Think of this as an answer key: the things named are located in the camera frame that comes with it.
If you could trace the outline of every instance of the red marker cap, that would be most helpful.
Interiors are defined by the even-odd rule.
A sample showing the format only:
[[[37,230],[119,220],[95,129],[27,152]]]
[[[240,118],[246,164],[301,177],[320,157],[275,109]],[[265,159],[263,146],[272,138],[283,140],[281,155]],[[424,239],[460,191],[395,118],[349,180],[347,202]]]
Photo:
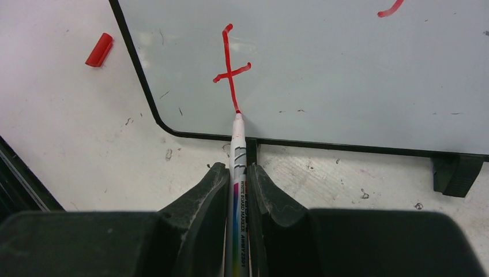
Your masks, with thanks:
[[[97,45],[95,45],[95,48],[90,53],[90,56],[88,56],[88,59],[86,59],[85,64],[93,66],[94,68],[101,67],[108,52],[110,51],[110,48],[112,48],[113,40],[114,39],[109,34],[103,33],[99,39],[99,42],[97,42]]]

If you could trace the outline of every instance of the scratched white surface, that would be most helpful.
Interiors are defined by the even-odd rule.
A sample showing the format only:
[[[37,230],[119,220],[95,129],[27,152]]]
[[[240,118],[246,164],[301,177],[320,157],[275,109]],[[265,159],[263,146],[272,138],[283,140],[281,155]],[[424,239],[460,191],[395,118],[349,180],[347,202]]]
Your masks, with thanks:
[[[65,209],[161,209],[207,164],[227,162],[225,142],[173,137],[155,124],[106,1],[29,4],[0,2],[0,135]],[[104,67],[90,68],[102,32],[114,47]],[[424,158],[263,145],[259,164],[306,207],[420,203],[419,212],[447,214],[489,270],[486,164],[465,199],[433,192]]]
[[[175,131],[231,134],[229,84],[212,80],[233,23],[232,68],[252,64],[234,77],[249,136],[489,155],[489,1],[377,16],[394,2],[120,0]]]

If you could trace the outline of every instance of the red drawn cross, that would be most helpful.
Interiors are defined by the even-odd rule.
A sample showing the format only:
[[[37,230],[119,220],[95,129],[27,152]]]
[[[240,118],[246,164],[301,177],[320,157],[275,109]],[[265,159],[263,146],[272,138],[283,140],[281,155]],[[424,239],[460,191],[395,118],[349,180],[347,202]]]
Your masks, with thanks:
[[[234,82],[232,80],[232,76],[238,75],[239,73],[248,71],[251,69],[251,63],[249,62],[246,66],[242,66],[241,68],[238,68],[236,70],[231,70],[231,59],[230,59],[230,53],[229,53],[229,38],[228,38],[228,33],[232,30],[232,24],[229,24],[224,28],[223,30],[223,40],[224,40],[224,58],[226,61],[226,73],[218,74],[216,78],[214,78],[212,81],[214,83],[219,82],[223,78],[227,78],[230,82],[230,89],[231,89],[231,98],[232,98],[232,103],[234,105],[234,109],[236,110],[236,113],[241,113],[239,111],[238,107],[238,102],[236,101],[236,92],[234,90]]]

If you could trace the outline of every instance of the table surface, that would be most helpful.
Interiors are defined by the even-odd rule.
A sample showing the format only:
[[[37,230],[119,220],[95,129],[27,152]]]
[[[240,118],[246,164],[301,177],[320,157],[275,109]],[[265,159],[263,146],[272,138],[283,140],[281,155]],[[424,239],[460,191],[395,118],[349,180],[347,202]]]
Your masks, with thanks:
[[[91,68],[102,32],[114,46]],[[156,125],[107,1],[2,1],[0,38],[0,134],[66,210],[155,211],[227,163],[227,142]],[[262,145],[258,163],[307,208],[447,214],[489,271],[487,164],[458,199],[433,191],[426,158]]]

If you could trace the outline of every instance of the whiteboard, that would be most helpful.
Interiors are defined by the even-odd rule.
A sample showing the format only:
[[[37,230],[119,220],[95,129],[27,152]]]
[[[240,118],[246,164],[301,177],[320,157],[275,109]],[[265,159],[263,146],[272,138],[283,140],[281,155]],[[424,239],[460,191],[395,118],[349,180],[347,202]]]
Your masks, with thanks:
[[[232,23],[232,70],[252,64],[234,76],[247,136],[489,155],[489,1],[408,0],[386,17],[395,0],[118,2],[157,121],[178,135],[231,134],[230,85],[213,79]]]

